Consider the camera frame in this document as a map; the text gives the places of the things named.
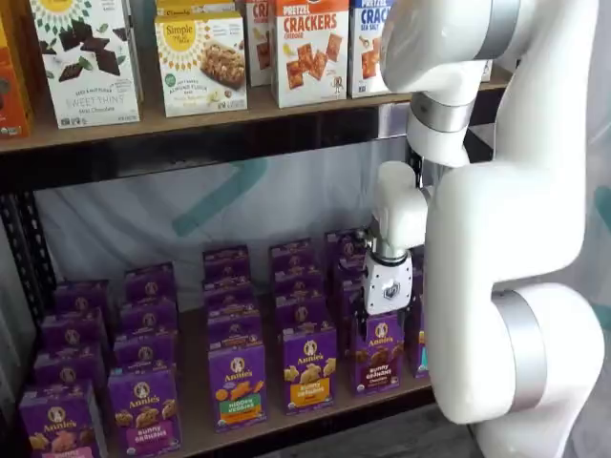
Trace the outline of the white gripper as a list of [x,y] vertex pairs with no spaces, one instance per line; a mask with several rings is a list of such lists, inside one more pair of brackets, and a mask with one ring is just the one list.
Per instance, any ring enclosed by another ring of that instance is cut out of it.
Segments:
[[412,293],[411,254],[403,259],[380,260],[373,254],[365,257],[362,285],[353,295],[354,324],[360,337],[368,335],[370,316],[390,313],[407,306],[404,329],[422,330],[424,313],[421,294]]

